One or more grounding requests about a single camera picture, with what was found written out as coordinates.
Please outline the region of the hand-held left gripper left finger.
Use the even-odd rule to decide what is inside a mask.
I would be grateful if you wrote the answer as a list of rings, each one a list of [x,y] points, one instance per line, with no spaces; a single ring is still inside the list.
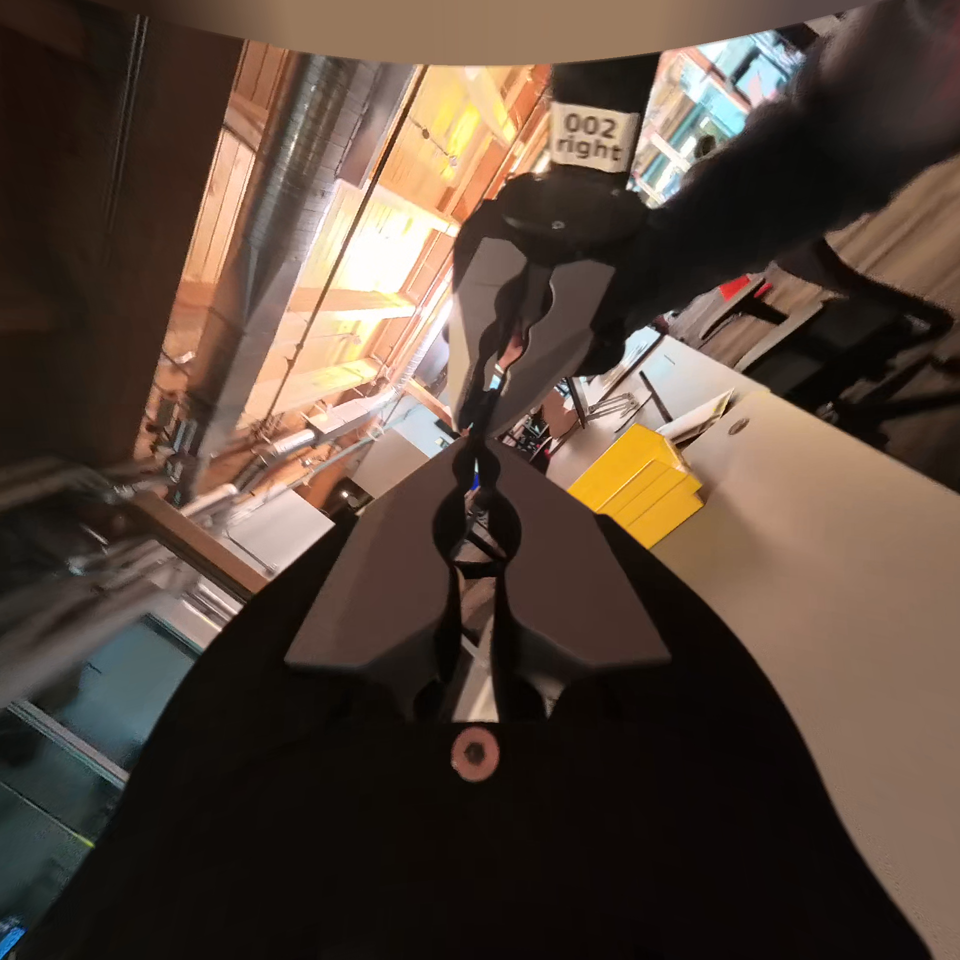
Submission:
[[[461,650],[458,572],[470,474],[465,438],[366,506],[285,654],[287,666],[388,690],[405,718],[434,714]]]

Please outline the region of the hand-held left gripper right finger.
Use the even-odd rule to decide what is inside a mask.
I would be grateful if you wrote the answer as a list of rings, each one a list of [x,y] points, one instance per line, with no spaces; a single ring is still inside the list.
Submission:
[[[506,556],[489,646],[500,722],[546,719],[583,679],[670,662],[593,511],[496,441],[479,444],[478,476]]]

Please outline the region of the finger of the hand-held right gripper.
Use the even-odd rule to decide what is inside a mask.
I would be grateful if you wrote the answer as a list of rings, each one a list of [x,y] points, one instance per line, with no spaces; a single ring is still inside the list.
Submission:
[[[510,430],[538,408],[557,384],[575,375],[593,339],[592,322],[616,269],[581,259],[558,265],[540,288],[549,308],[522,326],[522,353],[507,368],[489,416],[489,436]]]
[[[452,294],[447,393],[452,426],[459,432],[477,420],[502,351],[498,297],[525,267],[526,257],[513,243],[485,238]]]

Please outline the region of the black metal stand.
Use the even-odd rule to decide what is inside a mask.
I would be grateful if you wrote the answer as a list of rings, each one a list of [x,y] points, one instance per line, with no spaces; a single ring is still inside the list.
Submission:
[[[674,416],[667,409],[666,403],[652,381],[639,368],[609,387],[594,402],[591,401],[594,395],[591,392],[593,388],[587,380],[587,378],[574,376],[565,378],[561,382],[569,395],[569,402],[572,404],[575,415],[571,430],[584,430],[593,422],[614,417],[619,424],[615,426],[614,431],[618,431],[628,425],[646,406],[652,406],[664,425],[674,421]]]

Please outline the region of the yellow flat box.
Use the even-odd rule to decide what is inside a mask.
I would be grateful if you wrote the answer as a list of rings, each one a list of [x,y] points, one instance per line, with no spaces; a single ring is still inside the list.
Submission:
[[[654,546],[703,507],[702,484],[693,474],[667,468],[644,470],[606,502],[601,513],[644,546]]]
[[[651,471],[657,477],[667,469],[693,474],[673,443],[653,430],[634,425],[567,492],[595,514],[604,515],[604,504],[638,474]]]
[[[672,489],[633,519],[620,525],[644,548],[650,549],[697,514],[704,503],[696,491]]]

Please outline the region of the white paper booklet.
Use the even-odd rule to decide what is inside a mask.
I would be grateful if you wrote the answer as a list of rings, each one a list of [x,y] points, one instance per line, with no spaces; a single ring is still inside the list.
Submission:
[[[726,414],[736,398],[736,390],[726,390],[711,400],[703,402],[690,411],[670,420],[655,432],[674,447],[680,448],[693,442],[710,429]]]

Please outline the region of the storage shelf with goods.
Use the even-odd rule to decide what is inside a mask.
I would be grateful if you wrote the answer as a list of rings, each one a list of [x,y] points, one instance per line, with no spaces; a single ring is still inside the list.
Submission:
[[[701,142],[719,147],[751,112],[776,98],[804,60],[784,30],[663,51],[646,106],[629,186],[650,209],[679,189]]]

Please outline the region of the dark office chair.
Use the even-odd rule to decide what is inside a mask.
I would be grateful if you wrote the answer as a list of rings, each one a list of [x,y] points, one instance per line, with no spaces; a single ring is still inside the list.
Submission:
[[[774,265],[827,297],[786,314],[762,299],[759,280],[694,335],[698,349],[741,316],[772,325],[733,368],[878,450],[889,444],[885,424],[958,409],[958,387],[896,398],[926,370],[958,379],[958,356],[937,353],[956,326],[945,307],[854,269],[824,237]]]

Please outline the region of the silver ventilation duct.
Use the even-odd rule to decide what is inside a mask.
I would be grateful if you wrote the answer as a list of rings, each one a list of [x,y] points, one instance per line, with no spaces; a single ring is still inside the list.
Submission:
[[[216,456],[270,352],[378,67],[293,53],[253,164],[188,382],[191,454]]]

